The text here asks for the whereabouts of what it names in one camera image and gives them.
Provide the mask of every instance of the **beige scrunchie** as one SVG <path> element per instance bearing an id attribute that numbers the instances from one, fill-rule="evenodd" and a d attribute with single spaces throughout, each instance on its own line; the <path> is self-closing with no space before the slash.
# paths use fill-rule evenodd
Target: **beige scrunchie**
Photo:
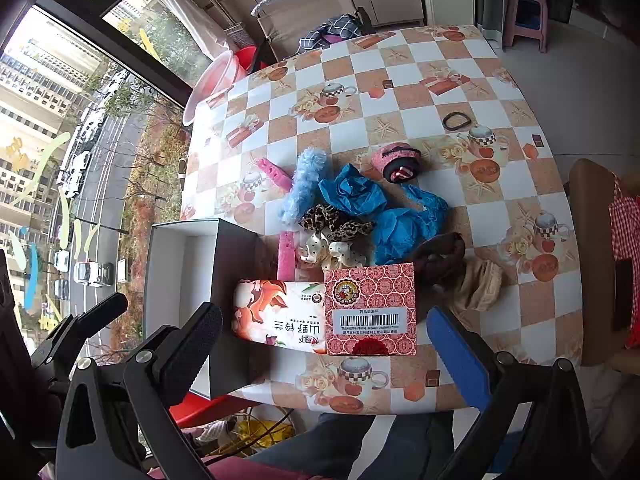
<path id="1" fill-rule="evenodd" d="M 469 258 L 464 277 L 456 282 L 451 309 L 460 322 L 469 328 L 467 310 L 484 312 L 495 303 L 502 285 L 502 269 L 491 260 Z"/>

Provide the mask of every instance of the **pink sponge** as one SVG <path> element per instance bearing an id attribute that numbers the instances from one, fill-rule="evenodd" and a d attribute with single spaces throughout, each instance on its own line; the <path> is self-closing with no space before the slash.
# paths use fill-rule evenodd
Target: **pink sponge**
<path id="1" fill-rule="evenodd" d="M 267 174 L 276 186 L 281 187 L 284 191 L 291 191 L 291 177 L 282 168 L 276 166 L 266 158 L 260 158 L 255 164 Z"/>
<path id="2" fill-rule="evenodd" d="M 293 282 L 296 279 L 296 248 L 293 231 L 282 231 L 278 245 L 278 279 Z"/>

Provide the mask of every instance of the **plaid cloth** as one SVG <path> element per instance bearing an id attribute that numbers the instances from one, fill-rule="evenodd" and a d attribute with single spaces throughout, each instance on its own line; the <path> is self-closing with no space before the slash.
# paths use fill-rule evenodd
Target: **plaid cloth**
<path id="1" fill-rule="evenodd" d="M 350 40 L 351 38 L 362 36 L 362 24 L 358 18 L 354 18 L 350 14 L 329 18 L 318 28 L 310 30 L 304 38 L 300 38 L 300 46 L 296 54 L 302 54 L 315 48 L 331 46 L 331 43 L 324 38 L 326 34 L 340 36 L 343 40 Z"/>
<path id="2" fill-rule="evenodd" d="M 616 178 L 613 202 L 609 204 L 611 216 L 611 246 L 617 260 L 631 258 L 634 273 L 631 330 L 626 346 L 640 343 L 640 205 L 635 198 L 623 196 Z"/>

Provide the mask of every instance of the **barcode label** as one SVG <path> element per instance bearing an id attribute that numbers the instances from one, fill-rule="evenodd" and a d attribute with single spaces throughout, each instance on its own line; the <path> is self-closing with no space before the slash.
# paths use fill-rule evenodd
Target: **barcode label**
<path id="1" fill-rule="evenodd" d="M 335 309 L 332 316 L 334 334 L 337 335 L 406 333 L 407 310 L 404 306 Z"/>
<path id="2" fill-rule="evenodd" d="M 360 314 L 359 316 L 340 316 L 340 326 L 342 328 L 388 326 L 397 325 L 398 322 L 398 314 Z"/>

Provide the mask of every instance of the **glass pane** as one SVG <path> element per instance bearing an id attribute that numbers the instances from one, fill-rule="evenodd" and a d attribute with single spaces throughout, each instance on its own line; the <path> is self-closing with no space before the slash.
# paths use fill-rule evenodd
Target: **glass pane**
<path id="1" fill-rule="evenodd" d="M 211 63 L 160 0 L 122 0 L 104 19 L 191 86 Z"/>
<path id="2" fill-rule="evenodd" d="M 127 313 L 80 357 L 114 362 L 142 340 L 150 228 L 180 215 L 181 118 L 39 10 L 18 26 L 0 58 L 0 248 L 30 351 L 115 291 Z"/>

